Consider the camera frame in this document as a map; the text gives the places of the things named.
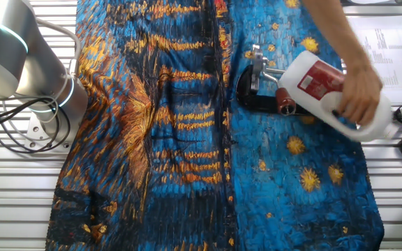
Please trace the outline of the person right hand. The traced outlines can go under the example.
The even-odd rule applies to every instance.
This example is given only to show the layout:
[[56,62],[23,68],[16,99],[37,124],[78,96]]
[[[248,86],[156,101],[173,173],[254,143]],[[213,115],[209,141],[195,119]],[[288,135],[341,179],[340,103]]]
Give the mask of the person right hand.
[[347,66],[339,114],[360,126],[372,122],[380,102],[382,83],[371,65]]

